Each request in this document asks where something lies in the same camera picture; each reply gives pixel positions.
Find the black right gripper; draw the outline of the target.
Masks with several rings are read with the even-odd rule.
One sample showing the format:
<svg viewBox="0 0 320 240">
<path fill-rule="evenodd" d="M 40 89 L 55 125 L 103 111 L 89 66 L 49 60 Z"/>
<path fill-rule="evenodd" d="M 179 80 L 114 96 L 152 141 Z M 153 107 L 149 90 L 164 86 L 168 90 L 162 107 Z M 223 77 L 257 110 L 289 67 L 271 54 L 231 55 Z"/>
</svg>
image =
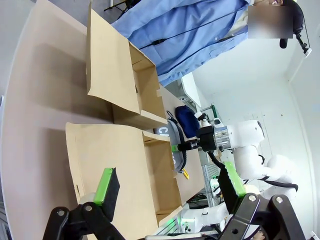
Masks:
<svg viewBox="0 0 320 240">
<path fill-rule="evenodd" d="M 212 125 L 202 127 L 196 131 L 196 139 L 188 140 L 171 146 L 171 151 L 186 152 L 197 149 L 199 146 L 205 152 L 214 151 L 216 149 L 215 131 Z"/>
</svg>

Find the person in blue shirt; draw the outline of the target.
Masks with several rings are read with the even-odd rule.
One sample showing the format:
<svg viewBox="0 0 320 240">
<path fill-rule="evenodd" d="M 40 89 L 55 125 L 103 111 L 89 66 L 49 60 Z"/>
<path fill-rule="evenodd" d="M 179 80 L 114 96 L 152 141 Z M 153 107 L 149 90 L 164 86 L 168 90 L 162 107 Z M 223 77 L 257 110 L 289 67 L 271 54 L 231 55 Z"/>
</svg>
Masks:
<svg viewBox="0 0 320 240">
<path fill-rule="evenodd" d="M 281 0 L 140 0 L 112 26 L 170 83 L 244 40 L 283 36 Z"/>
</svg>

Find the cardboard box with long flap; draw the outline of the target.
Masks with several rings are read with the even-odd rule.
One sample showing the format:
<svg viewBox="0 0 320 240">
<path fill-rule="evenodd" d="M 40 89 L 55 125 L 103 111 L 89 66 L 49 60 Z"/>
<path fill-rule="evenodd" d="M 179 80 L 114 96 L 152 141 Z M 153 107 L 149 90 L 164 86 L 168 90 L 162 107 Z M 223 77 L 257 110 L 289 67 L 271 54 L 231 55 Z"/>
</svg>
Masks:
<svg viewBox="0 0 320 240">
<path fill-rule="evenodd" d="M 127 125 L 74 123 L 66 124 L 65 135 L 78 199 L 97 190 L 105 168 L 115 168 L 117 228 L 143 221 L 153 229 L 182 210 L 168 137 Z"/>
</svg>

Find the grey cap with letter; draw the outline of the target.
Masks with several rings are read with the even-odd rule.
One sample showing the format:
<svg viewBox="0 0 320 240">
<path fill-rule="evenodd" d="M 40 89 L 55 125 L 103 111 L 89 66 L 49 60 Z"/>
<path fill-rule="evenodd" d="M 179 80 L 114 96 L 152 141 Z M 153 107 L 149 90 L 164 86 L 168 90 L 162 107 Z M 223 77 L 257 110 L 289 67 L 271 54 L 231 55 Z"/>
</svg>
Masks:
<svg viewBox="0 0 320 240">
<path fill-rule="evenodd" d="M 187 153 L 186 151 L 179 151 L 178 145 L 185 142 L 184 134 L 172 113 L 168 110 L 166 112 L 168 114 L 167 125 L 154 128 L 153 133 L 170 138 L 174 170 L 177 173 L 183 173 L 187 163 Z"/>
</svg>

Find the black headset with microphone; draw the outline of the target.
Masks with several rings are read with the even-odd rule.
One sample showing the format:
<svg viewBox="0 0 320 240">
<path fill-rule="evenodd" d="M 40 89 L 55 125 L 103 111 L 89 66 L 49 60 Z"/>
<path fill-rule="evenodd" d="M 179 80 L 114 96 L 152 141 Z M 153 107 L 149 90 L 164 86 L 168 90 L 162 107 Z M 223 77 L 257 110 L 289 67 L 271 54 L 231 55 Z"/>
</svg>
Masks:
<svg viewBox="0 0 320 240">
<path fill-rule="evenodd" d="M 282 9 L 282 30 L 284 31 L 279 41 L 279 46 L 285 49 L 288 45 L 288 39 L 295 38 L 299 43 L 305 58 L 307 58 L 312 49 L 307 28 L 305 27 L 305 17 L 301 7 L 295 0 L 281 0 Z M 302 40 L 302 31 L 305 29 L 307 43 Z"/>
</svg>

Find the aluminium profile frame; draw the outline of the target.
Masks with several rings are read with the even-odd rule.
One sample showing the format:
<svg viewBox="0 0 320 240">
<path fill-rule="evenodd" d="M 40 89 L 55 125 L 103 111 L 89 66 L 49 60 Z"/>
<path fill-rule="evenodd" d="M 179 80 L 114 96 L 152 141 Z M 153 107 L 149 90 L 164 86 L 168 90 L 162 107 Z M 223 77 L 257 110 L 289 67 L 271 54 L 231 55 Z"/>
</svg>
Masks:
<svg viewBox="0 0 320 240">
<path fill-rule="evenodd" d="M 176 175 L 181 195 L 181 207 L 160 224 L 156 235 L 177 233 L 213 232 L 217 228 L 211 225 L 225 223 L 225 209 L 220 207 L 224 203 L 220 196 L 218 184 L 211 184 L 211 180 L 218 178 L 220 170 L 202 150 L 191 150 L 186 153 L 185 170 L 189 174 L 187 179 L 182 173 Z"/>
</svg>

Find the white panel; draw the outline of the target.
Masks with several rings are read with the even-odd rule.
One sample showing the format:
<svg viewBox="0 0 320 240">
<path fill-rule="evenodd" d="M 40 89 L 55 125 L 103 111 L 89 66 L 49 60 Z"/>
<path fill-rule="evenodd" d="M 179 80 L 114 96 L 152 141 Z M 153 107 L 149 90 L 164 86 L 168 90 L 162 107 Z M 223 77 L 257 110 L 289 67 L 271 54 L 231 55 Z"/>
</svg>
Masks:
<svg viewBox="0 0 320 240">
<path fill-rule="evenodd" d="M 181 78 L 182 88 L 185 95 L 192 100 L 199 108 L 201 107 L 201 101 L 199 98 L 197 86 L 194 80 L 193 73 L 190 72 Z"/>
</svg>

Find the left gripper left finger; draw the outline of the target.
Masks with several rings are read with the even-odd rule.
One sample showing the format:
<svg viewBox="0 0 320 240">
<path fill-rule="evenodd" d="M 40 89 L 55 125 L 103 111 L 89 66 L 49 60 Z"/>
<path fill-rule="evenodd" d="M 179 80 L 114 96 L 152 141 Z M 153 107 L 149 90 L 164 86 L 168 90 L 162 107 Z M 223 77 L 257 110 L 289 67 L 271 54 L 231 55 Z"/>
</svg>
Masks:
<svg viewBox="0 0 320 240">
<path fill-rule="evenodd" d="M 83 240 L 87 235 L 97 240 L 125 240 L 112 224 L 119 190 L 116 168 L 105 168 L 91 200 L 73 210 L 58 206 L 51 211 L 42 240 Z"/>
</svg>

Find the cardboard box with wide flap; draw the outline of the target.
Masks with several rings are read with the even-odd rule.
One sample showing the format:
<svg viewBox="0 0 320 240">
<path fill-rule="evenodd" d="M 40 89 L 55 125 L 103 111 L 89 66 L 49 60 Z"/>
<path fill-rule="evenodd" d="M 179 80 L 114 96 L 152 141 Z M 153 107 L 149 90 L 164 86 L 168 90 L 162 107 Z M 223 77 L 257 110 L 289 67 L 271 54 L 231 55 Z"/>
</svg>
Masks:
<svg viewBox="0 0 320 240">
<path fill-rule="evenodd" d="M 87 94 L 108 102 L 113 122 L 150 130 L 167 124 L 155 64 L 91 5 L 86 32 Z"/>
</svg>

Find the green clamp fixture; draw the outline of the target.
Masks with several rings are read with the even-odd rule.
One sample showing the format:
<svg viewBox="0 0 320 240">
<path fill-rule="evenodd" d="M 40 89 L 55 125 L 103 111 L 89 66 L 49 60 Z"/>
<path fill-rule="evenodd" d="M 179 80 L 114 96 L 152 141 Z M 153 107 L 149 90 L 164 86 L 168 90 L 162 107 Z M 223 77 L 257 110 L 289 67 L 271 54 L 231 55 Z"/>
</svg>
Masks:
<svg viewBox="0 0 320 240">
<path fill-rule="evenodd" d="M 207 115 L 207 118 L 210 122 L 214 121 L 214 119 L 219 117 L 214 104 L 211 104 L 208 107 L 202 108 L 200 111 Z"/>
</svg>

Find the black tripod stand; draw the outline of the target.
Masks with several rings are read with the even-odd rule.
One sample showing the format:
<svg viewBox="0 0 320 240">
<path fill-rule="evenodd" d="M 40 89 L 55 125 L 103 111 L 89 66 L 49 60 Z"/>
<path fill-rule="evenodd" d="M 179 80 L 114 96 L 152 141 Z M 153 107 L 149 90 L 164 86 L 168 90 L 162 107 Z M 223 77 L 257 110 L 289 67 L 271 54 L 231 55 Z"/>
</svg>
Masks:
<svg viewBox="0 0 320 240">
<path fill-rule="evenodd" d="M 109 7 L 105 8 L 103 11 L 108 11 L 112 9 L 118 9 L 121 12 L 125 13 L 128 9 L 132 8 L 136 4 L 136 0 L 109 0 Z"/>
</svg>

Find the blue fabric pouch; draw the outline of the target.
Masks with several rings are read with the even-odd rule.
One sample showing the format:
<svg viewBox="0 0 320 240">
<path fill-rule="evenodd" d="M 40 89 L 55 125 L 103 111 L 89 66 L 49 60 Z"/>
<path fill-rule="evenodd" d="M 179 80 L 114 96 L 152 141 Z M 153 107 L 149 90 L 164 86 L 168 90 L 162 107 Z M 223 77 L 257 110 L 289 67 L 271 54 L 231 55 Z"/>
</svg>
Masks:
<svg viewBox="0 0 320 240">
<path fill-rule="evenodd" d="M 186 105 L 178 106 L 174 110 L 176 120 L 180 124 L 185 136 L 194 138 L 197 130 L 200 129 L 198 119 L 195 117 L 195 112 Z"/>
</svg>

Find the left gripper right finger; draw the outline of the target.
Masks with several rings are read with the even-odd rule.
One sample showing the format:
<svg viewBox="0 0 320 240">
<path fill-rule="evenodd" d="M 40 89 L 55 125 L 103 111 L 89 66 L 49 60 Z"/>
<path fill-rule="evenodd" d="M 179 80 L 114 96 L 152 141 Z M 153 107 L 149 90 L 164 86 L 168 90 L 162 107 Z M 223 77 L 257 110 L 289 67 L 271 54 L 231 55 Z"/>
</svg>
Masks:
<svg viewBox="0 0 320 240">
<path fill-rule="evenodd" d="M 218 183 L 230 221 L 218 240 L 244 240 L 249 226 L 261 227 L 267 240 L 306 240 L 289 198 L 265 199 L 247 192 L 232 163 L 220 164 Z"/>
</svg>

